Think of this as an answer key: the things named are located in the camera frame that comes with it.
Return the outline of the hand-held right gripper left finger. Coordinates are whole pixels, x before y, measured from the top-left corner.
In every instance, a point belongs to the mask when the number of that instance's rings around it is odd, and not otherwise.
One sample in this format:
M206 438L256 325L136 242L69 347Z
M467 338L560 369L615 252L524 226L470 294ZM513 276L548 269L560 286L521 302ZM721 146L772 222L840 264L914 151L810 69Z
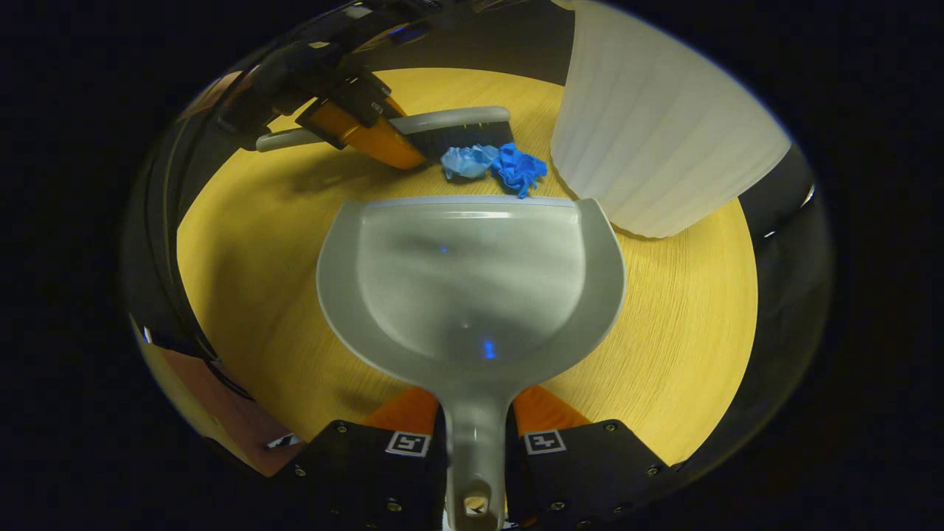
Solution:
M310 531L442 531L447 461L442 408L412 387L330 421L272 482Z

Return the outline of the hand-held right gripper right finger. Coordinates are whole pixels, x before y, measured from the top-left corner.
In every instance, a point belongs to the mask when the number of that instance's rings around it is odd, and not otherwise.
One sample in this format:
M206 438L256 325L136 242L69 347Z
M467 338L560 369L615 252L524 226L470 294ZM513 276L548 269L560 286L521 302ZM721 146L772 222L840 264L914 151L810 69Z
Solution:
M506 528L617 531L635 510L680 482L623 421L590 421L540 386L524 390L507 416Z

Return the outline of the small grey broom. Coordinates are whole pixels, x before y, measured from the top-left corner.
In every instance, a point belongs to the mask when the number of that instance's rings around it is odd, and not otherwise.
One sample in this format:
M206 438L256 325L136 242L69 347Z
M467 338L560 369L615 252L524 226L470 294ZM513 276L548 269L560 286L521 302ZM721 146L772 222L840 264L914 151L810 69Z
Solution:
M515 141L510 127L510 111L501 105L423 112L410 117L395 117L390 123L420 153L434 160L439 160L449 148L471 145L500 148ZM327 139L304 128L291 128L260 136L255 149L266 153L318 142L327 142Z

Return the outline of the light blue paper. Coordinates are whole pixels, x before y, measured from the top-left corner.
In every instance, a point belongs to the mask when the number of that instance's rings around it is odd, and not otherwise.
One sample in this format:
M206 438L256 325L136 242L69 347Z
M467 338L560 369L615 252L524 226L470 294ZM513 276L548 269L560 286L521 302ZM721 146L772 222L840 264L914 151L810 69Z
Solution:
M479 179L490 170L499 157L499 149L492 145L472 145L472 147L450 147L440 157L444 175L453 179Z

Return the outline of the dark blue paper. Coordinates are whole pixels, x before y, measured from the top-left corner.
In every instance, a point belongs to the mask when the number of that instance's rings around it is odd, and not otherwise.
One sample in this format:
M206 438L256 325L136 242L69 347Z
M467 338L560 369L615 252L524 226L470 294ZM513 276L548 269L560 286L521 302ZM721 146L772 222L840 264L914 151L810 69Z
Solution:
M506 142L498 148L498 155L491 162L492 173L498 176L503 187L517 198L528 198L538 188L539 181L547 175L546 162L519 150L515 142Z

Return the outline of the grey plastic dustpan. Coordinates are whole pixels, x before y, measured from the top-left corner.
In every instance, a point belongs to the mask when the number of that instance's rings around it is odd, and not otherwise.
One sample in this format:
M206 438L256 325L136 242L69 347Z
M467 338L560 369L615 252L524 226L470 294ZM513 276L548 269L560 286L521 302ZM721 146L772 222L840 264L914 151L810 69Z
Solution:
M510 404L600 346L626 282L620 243L593 199L350 201L316 265L337 339L444 410L454 531L500 531Z

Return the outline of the white ribbed garbage bin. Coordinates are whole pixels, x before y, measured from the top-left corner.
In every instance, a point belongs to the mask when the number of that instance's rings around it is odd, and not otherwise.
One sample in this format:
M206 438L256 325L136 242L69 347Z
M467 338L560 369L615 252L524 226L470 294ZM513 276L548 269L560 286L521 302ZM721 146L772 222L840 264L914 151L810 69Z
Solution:
M552 162L614 225L677 235L788 153L765 105L692 47L599 0L553 2L573 11L575 31Z

